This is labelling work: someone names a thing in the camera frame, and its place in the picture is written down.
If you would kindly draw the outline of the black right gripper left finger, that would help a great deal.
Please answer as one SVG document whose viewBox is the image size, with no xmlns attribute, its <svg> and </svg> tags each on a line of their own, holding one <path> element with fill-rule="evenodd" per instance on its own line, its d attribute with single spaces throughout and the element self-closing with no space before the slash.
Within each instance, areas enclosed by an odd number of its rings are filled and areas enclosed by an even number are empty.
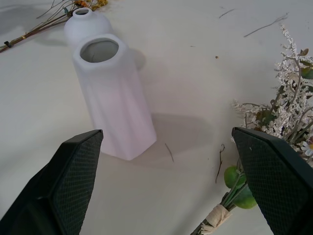
<svg viewBox="0 0 313 235">
<path fill-rule="evenodd" d="M 63 142 L 0 220 L 2 235 L 78 235 L 94 188 L 103 140 L 92 130 Z"/>
</svg>

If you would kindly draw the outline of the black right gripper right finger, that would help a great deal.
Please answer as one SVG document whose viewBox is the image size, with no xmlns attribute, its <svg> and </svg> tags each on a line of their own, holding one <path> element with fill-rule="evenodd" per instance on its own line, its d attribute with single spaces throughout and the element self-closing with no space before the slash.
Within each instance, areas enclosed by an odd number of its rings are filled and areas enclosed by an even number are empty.
<svg viewBox="0 0 313 235">
<path fill-rule="evenodd" d="M 247 184 L 275 235 L 313 233 L 313 169 L 283 139 L 232 129 Z"/>
</svg>

